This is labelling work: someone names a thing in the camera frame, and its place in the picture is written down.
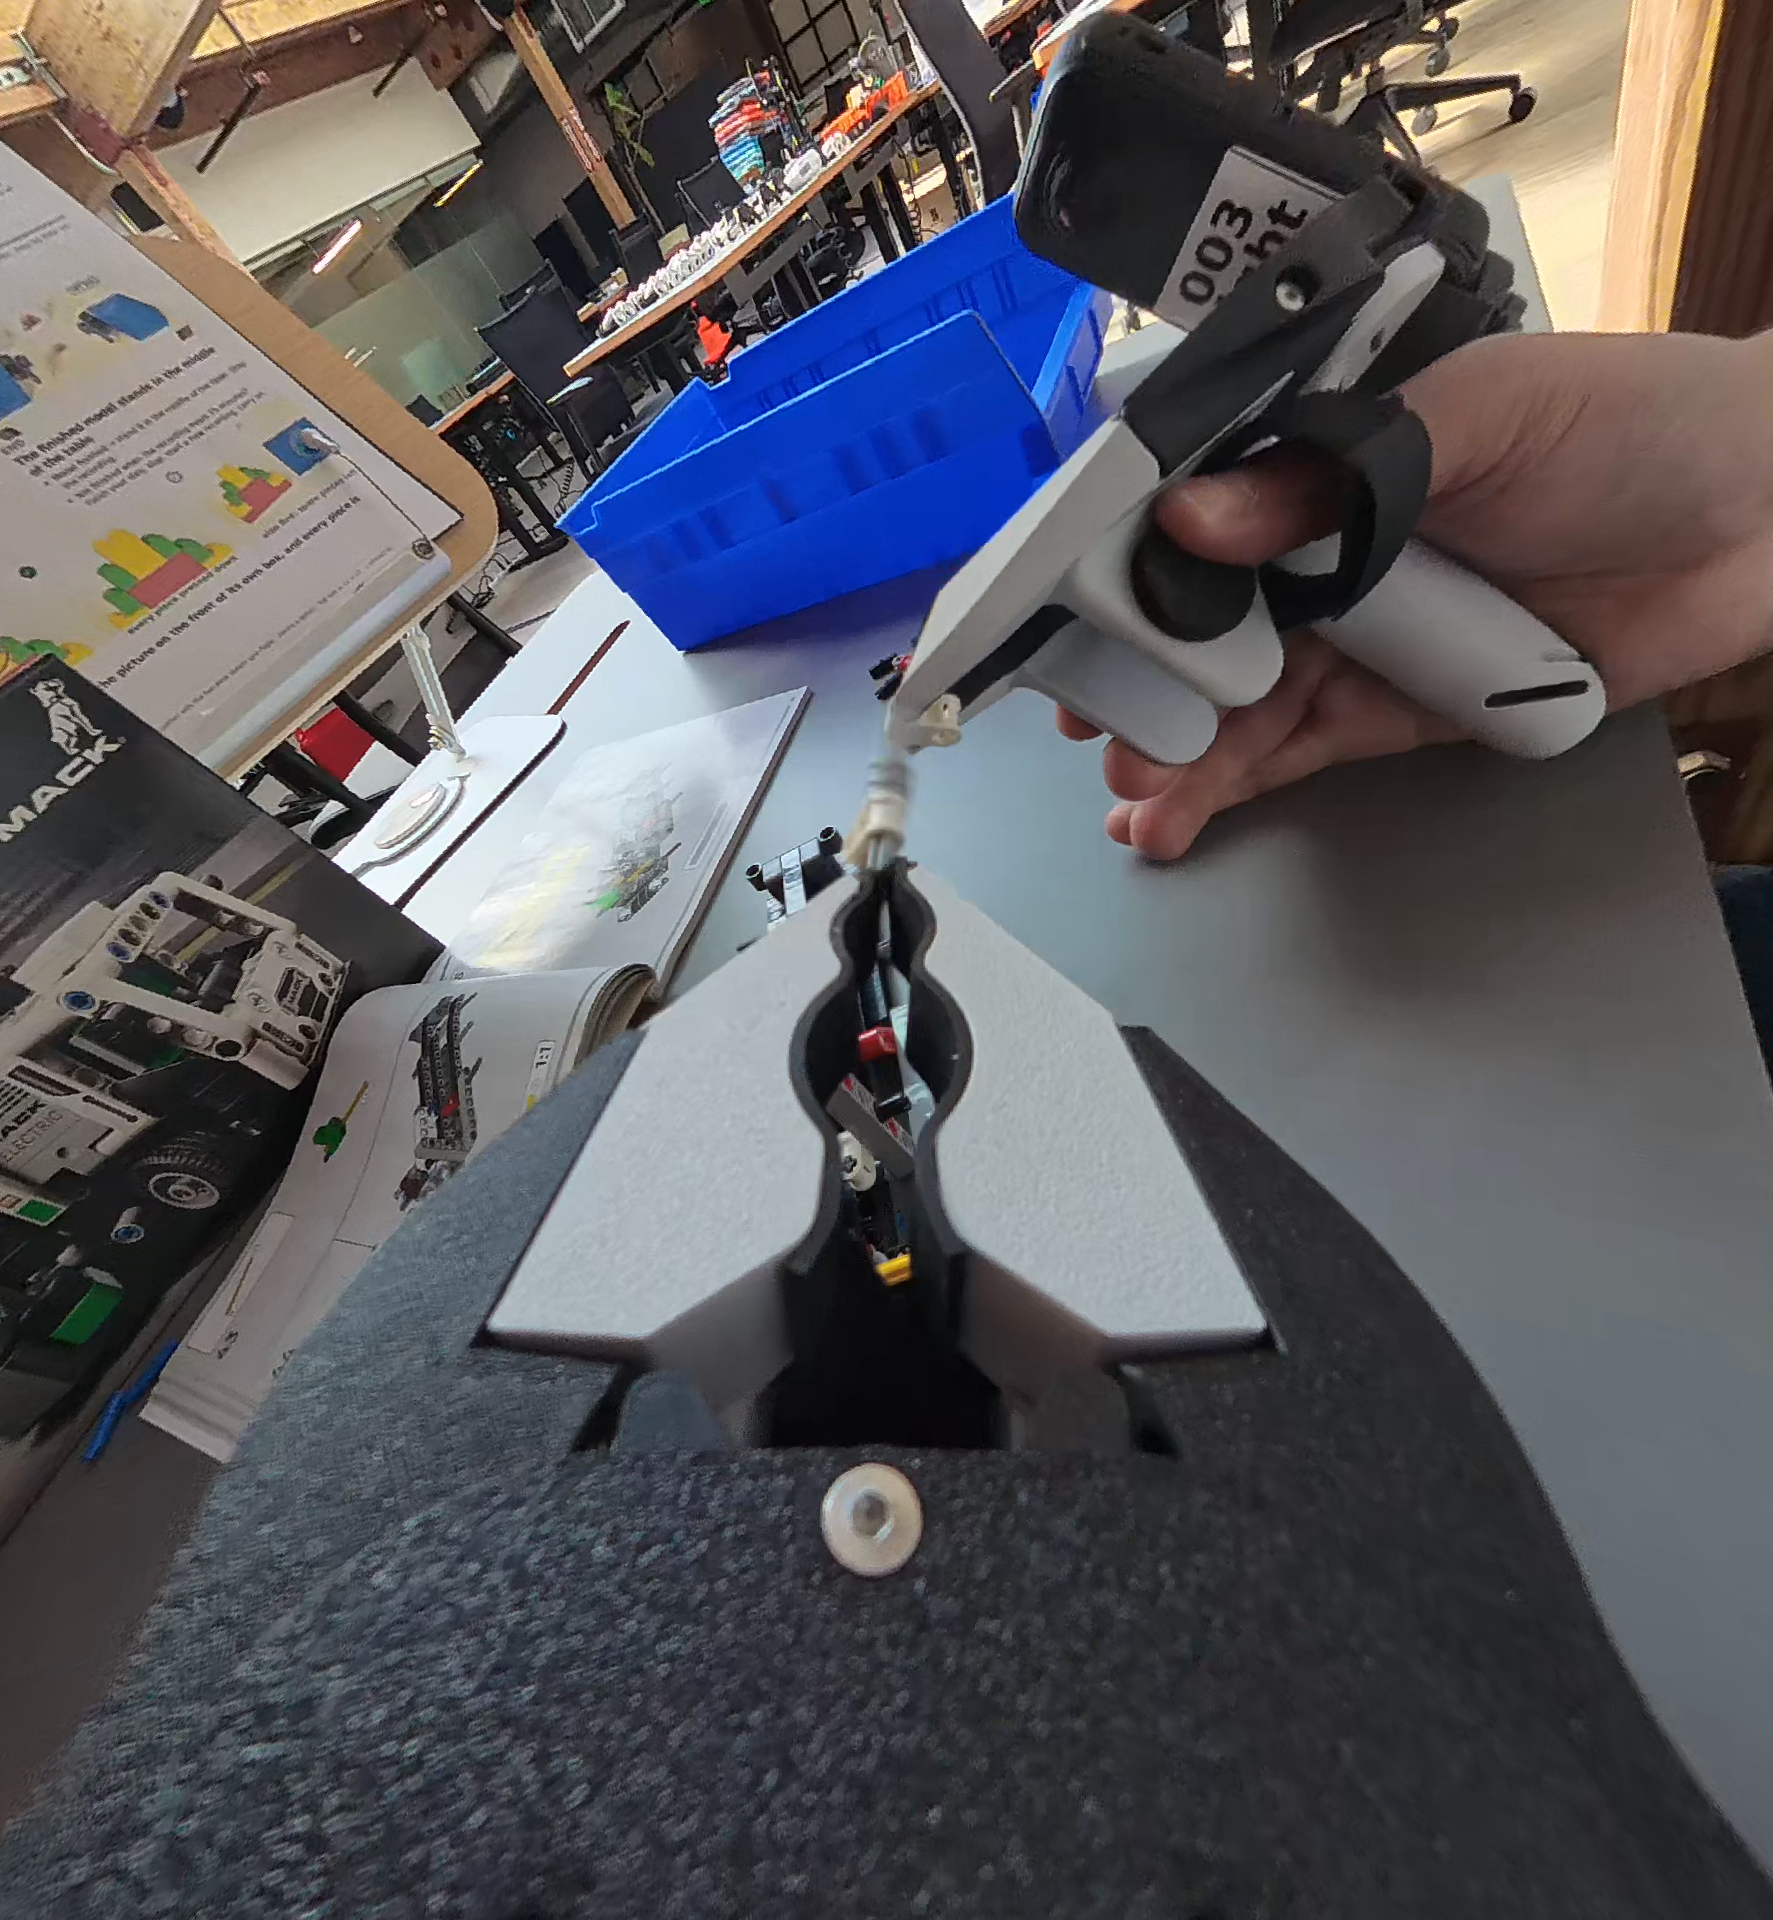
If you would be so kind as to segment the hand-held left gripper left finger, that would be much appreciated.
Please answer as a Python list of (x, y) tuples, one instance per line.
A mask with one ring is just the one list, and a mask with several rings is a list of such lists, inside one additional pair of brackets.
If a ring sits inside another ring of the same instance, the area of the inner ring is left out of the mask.
[(727, 1448), (799, 1448), (794, 1295), (839, 1236), (813, 1023), (855, 982), (876, 885), (843, 877), (645, 1021), (484, 1313), (484, 1358), (597, 1404), (671, 1379)]

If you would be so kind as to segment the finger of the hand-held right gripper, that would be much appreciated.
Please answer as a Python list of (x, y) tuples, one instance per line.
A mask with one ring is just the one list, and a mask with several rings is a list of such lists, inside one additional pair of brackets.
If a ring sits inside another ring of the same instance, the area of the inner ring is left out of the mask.
[(1118, 732), (1118, 645), (1112, 637), (1011, 637), (973, 664), (954, 685), (958, 717), (967, 723), (1015, 690), (1032, 690), (1091, 732)]
[(1152, 494), (1154, 452), (1124, 419), (1093, 431), (931, 601), (899, 687), (919, 713), (1011, 637), (1112, 637), (1162, 658), (1166, 635), (1137, 606), (1129, 561)]

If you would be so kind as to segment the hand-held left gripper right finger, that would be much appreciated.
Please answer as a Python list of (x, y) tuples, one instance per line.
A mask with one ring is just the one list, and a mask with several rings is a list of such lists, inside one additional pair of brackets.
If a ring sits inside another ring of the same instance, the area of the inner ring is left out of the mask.
[(891, 872), (881, 918), (931, 1095), (881, 1435), (1175, 1450), (1133, 1370), (1255, 1347), (1267, 1322), (1128, 1032), (927, 868)]

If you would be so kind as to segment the lego truck chassis assembly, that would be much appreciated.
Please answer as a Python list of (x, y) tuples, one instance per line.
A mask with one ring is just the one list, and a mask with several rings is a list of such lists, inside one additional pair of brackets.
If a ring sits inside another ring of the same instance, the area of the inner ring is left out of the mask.
[[(834, 826), (746, 868), (767, 927), (803, 914), (818, 893), (845, 876), (843, 836)], [(853, 1063), (828, 1099), (828, 1114), (849, 1232), (864, 1248), (874, 1278), (889, 1292), (908, 1292), (914, 1282), (914, 1150), (933, 1114), (931, 1091), (904, 1051), (908, 996), (906, 979), (893, 961), (891, 925), (879, 919), (870, 961), (855, 986)]]

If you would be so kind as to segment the black lego set box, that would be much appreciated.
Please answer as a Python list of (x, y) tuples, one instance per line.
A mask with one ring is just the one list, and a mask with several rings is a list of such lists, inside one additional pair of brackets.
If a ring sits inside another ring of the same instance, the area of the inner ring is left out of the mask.
[(0, 687), (0, 1547), (435, 937), (82, 671)]

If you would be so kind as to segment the blue lego tool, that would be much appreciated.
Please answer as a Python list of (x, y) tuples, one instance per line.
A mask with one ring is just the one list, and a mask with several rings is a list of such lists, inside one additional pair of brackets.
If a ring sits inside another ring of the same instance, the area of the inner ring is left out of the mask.
[(82, 1463), (95, 1463), (114, 1439), (114, 1433), (139, 1406), (148, 1404), (148, 1395), (156, 1387), (162, 1372), (177, 1353), (179, 1339), (164, 1341), (148, 1362), (120, 1385), (103, 1404), (85, 1444)]

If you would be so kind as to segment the person's right hand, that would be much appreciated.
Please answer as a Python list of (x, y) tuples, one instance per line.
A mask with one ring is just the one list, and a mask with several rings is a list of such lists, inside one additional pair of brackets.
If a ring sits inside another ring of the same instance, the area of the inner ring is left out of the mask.
[[(1481, 339), (1404, 398), (1433, 448), (1420, 538), (1591, 660), (1610, 710), (1773, 652), (1773, 326)], [(1185, 482), (1158, 521), (1198, 557), (1255, 566), (1334, 534), (1349, 502), (1324, 454), (1282, 444)], [(1288, 637), (1282, 679), (1206, 755), (1160, 765), (1107, 742), (1105, 832), (1175, 860), (1238, 803), (1460, 736), (1322, 639)]]

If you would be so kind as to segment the blue plastic bin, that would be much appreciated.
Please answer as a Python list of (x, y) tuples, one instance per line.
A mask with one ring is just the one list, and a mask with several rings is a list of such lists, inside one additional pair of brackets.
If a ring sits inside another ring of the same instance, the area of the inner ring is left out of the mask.
[(721, 431), (803, 406), (822, 429), (1038, 423), (1057, 452), (1082, 433), (1110, 297), (1038, 255), (1017, 196), (916, 244), (895, 263), (740, 351), (702, 393)]
[(977, 313), (729, 421), (687, 389), (565, 515), (681, 650), (967, 557), (1055, 465)]

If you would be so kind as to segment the black office chair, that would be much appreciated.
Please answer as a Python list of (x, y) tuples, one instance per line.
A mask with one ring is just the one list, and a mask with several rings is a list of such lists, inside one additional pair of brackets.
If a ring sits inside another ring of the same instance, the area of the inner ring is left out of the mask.
[(1450, 1), (1248, 3), (1246, 24), (1255, 78), (1414, 169), (1416, 133), (1433, 129), (1444, 103), (1504, 93), (1519, 124), (1538, 101), (1515, 70), (1444, 78), (1460, 28)]

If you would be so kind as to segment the open instruction booklet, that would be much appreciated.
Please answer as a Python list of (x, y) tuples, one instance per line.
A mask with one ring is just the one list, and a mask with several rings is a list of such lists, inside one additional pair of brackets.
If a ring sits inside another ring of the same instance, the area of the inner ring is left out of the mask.
[(429, 977), (341, 1019), (286, 1173), (137, 1416), (231, 1458), (297, 1345), (416, 1210), (650, 1011), (807, 711), (795, 687), (542, 755), (408, 914)]

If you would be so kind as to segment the wooden workbench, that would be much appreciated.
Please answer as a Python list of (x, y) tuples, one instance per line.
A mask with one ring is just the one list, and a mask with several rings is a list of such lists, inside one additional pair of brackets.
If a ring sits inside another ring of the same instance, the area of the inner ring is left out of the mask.
[(904, 99), (845, 150), (826, 162), (797, 192), (780, 198), (769, 213), (744, 227), (729, 248), (710, 251), (692, 269), (673, 267), (673, 278), (652, 299), (622, 301), (624, 320), (603, 320), (591, 343), (563, 362), (561, 379), (586, 376), (593, 364), (647, 341), (656, 328), (673, 322), (683, 309), (717, 288), (731, 290), (740, 301), (752, 299), (759, 284), (792, 265), (811, 232), (832, 221), (834, 204), (841, 198), (853, 198), (860, 206), (883, 261), (916, 246), (921, 234), (906, 200), (889, 194), (879, 179), (889, 179), (891, 162), (921, 126), (925, 108), (942, 99), (944, 87), (937, 80), (910, 87)]

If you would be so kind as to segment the brown strip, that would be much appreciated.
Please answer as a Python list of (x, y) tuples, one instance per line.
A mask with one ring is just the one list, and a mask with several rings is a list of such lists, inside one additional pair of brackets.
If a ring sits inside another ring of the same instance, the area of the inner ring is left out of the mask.
[(629, 618), (618, 620), (610, 627), (610, 631), (607, 635), (603, 635), (597, 641), (597, 645), (591, 647), (591, 650), (587, 652), (586, 660), (572, 671), (572, 675), (568, 677), (568, 681), (563, 685), (563, 689), (557, 692), (557, 696), (549, 702), (549, 708), (545, 710), (547, 715), (563, 715), (563, 710), (566, 708), (568, 700), (580, 690), (582, 685), (586, 685), (586, 679), (610, 654), (610, 648), (614, 647), (614, 643), (618, 643), (618, 639), (627, 633), (627, 629), (629, 629), (631, 624), (633, 622)]

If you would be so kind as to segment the wooden display board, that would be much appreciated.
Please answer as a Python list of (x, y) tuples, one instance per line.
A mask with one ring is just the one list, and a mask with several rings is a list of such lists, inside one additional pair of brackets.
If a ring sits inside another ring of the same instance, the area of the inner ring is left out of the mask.
[(395, 591), (364, 620), (347, 620), (335, 639), (311, 658), (284, 668), (273, 689), (231, 719), (213, 740), (194, 748), (192, 755), (210, 771), (232, 778), (311, 723), (337, 692), (387, 650), (402, 645), (452, 593), (469, 585), (494, 549), (498, 515), (488, 482), (458, 450), (444, 444), (427, 423), (410, 416), (240, 267), (194, 242), (166, 234), (131, 236), (129, 244), (200, 307), (280, 366), (322, 408), (326, 419), (337, 421), (410, 473), (452, 511), (452, 521), (433, 538), (440, 553), (439, 564), (421, 563), (408, 587)]

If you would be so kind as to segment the printed instruction sheet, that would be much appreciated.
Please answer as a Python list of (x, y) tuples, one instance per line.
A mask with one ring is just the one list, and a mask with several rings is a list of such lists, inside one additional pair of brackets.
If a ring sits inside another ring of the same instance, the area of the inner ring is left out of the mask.
[(0, 141), (0, 687), (219, 759), (448, 582), (440, 498)]

